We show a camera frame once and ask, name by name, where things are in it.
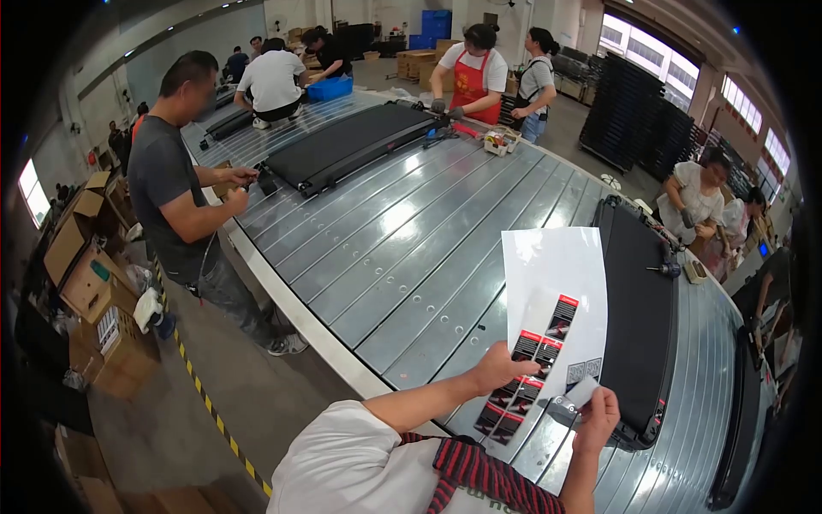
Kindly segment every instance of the gray t-shirt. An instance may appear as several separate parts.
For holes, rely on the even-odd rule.
[[[540,55],[532,59],[528,68],[522,74],[522,78],[520,79],[520,96],[526,100],[531,97],[529,103],[533,103],[545,91],[547,86],[553,85],[554,66],[551,65],[551,59]],[[546,112],[547,107],[540,107],[536,110],[536,114]]]
[[[182,142],[180,130],[162,118],[146,115],[134,137],[128,165],[128,188],[137,219],[168,277],[178,284],[196,283],[211,236],[186,243],[166,221],[160,207],[186,191],[194,205],[208,205]],[[214,269],[219,238],[211,244],[203,274]]]

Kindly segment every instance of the hand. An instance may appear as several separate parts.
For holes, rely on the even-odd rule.
[[[582,424],[576,429],[571,447],[574,453],[592,452],[598,455],[620,419],[617,394],[607,387],[597,387],[593,390],[591,401],[580,409],[580,415]]]
[[[533,375],[539,370],[540,365],[533,360],[511,360],[508,343],[499,340],[485,352],[479,364],[465,372],[465,376],[475,385],[477,396],[485,396],[519,376]]]
[[[446,111],[446,101],[442,98],[435,98],[431,102],[431,112],[434,114],[443,114]]]
[[[452,110],[448,111],[448,118],[451,119],[462,119],[465,115],[465,109],[462,107],[454,107]]]
[[[716,229],[714,227],[709,227],[701,223],[694,225],[694,231],[696,232],[696,235],[705,240],[711,239],[713,235],[716,234]]]
[[[248,193],[241,188],[229,189],[225,194],[225,203],[230,206],[232,216],[242,214],[248,207]]]
[[[696,225],[696,220],[694,219],[694,213],[686,207],[680,211],[680,215],[682,216],[682,223],[685,224],[686,229],[693,229],[694,225]]]
[[[256,169],[246,168],[245,166],[241,166],[239,168],[228,168],[225,170],[223,182],[231,182],[241,186],[246,186],[254,182],[259,174],[260,172]]]

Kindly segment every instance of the sneaker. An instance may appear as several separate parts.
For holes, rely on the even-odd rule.
[[[259,128],[260,130],[266,130],[270,126],[271,123],[259,118],[254,118],[254,121],[252,122],[252,127]]]
[[[302,104],[297,104],[297,110],[295,110],[293,113],[289,114],[289,120],[293,121],[293,120],[297,119],[297,117],[300,115],[301,112],[302,112]]]
[[[299,334],[292,334],[283,338],[281,345],[276,350],[268,350],[268,355],[282,357],[283,355],[298,354],[306,348],[308,348],[308,343],[302,340]]]

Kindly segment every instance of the work glove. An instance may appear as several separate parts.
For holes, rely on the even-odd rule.
[[[682,223],[685,224],[685,228],[693,229],[696,225],[694,213],[688,207],[686,207],[685,209],[682,209],[680,215],[682,216]]]
[[[431,112],[436,114],[443,114],[446,111],[446,101],[442,98],[435,98],[431,102]]]
[[[465,115],[465,109],[462,107],[454,107],[452,110],[448,111],[448,118],[451,119],[462,119]]]

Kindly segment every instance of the jeans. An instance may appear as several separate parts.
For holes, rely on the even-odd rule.
[[[222,252],[214,269],[200,278],[199,290],[203,299],[223,311],[249,339],[266,350],[280,349],[285,336],[294,333],[290,326],[266,321],[254,295]]]
[[[536,142],[537,138],[545,132],[547,123],[547,120],[539,121],[539,114],[529,114],[522,123],[522,138],[531,143]]]

